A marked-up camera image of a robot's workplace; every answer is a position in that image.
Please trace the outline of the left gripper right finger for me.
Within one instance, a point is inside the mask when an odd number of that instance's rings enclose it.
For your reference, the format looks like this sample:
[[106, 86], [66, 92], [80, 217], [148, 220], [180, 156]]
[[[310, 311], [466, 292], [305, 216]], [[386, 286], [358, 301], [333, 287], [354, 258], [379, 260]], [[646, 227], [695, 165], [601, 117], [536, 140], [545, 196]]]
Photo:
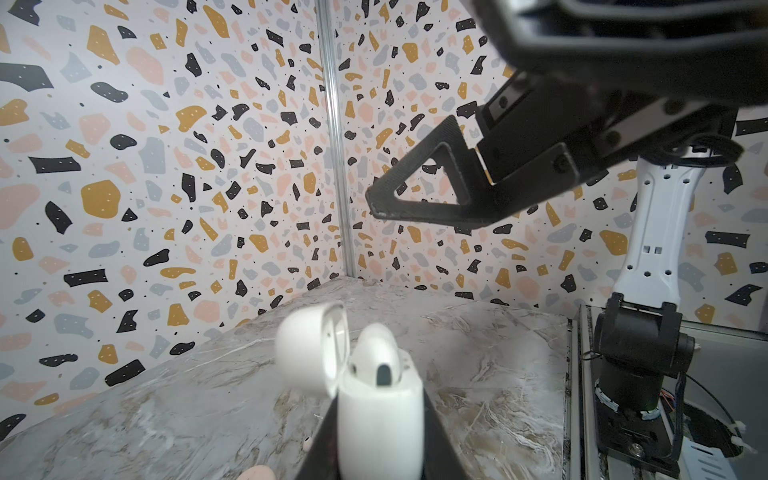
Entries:
[[425, 480], [467, 480], [458, 455], [451, 444], [427, 391], [424, 391], [424, 466]]

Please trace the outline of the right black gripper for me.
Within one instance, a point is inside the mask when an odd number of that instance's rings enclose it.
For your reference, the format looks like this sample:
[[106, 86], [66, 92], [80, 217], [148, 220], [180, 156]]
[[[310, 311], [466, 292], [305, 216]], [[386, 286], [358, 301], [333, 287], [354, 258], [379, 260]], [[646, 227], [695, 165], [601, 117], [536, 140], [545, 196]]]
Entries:
[[[514, 75], [481, 110], [470, 149], [445, 118], [365, 193], [373, 217], [478, 229], [632, 156], [727, 167], [736, 113], [767, 101], [763, 1], [471, 1]], [[427, 161], [455, 204], [397, 190]], [[494, 180], [488, 180], [483, 167]]]

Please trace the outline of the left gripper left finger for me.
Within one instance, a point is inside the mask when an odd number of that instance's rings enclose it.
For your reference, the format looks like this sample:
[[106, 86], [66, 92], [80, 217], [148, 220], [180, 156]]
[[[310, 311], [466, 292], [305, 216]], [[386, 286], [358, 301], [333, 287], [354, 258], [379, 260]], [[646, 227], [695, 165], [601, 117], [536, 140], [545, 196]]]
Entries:
[[339, 480], [340, 469], [337, 448], [338, 399], [335, 398], [312, 440], [312, 446], [303, 460], [296, 480]]

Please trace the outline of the white earbud charging case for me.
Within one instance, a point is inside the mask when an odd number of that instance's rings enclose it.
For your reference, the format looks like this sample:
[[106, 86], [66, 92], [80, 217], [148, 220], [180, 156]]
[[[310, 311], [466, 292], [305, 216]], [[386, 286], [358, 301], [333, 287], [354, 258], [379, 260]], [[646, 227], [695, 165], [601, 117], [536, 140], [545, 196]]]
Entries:
[[410, 354], [399, 347], [402, 375], [370, 387], [350, 366], [347, 311], [330, 302], [296, 310], [276, 335], [276, 364], [286, 383], [338, 399], [338, 462], [344, 479], [418, 479], [424, 466], [424, 388]]

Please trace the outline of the white earbud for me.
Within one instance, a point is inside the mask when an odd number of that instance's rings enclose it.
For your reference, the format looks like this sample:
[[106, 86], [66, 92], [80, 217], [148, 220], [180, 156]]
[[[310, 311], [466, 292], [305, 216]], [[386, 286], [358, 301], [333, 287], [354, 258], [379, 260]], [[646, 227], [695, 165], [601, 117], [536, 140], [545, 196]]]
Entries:
[[392, 387], [399, 382], [402, 364], [391, 330], [381, 323], [365, 327], [350, 357], [355, 377], [370, 387]]

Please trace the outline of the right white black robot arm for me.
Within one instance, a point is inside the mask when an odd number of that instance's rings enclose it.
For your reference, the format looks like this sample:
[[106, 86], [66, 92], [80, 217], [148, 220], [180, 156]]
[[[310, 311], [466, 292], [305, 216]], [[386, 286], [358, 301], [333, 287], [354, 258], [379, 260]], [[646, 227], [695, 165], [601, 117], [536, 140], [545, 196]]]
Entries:
[[367, 190], [374, 217], [494, 224], [637, 159], [638, 200], [622, 271], [586, 335], [583, 451], [675, 478], [694, 339], [681, 332], [678, 259], [707, 168], [736, 164], [740, 108], [767, 94], [763, 1], [470, 1], [512, 77], [476, 112], [469, 148], [443, 120]]

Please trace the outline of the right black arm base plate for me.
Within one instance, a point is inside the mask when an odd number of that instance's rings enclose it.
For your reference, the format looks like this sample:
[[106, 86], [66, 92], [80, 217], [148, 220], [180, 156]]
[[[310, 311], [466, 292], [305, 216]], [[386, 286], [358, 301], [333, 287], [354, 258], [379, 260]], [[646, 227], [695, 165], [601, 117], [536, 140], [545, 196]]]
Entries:
[[752, 453], [740, 424], [689, 404], [658, 413], [652, 420], [600, 415], [598, 451], [642, 479], [734, 479], [732, 462]]

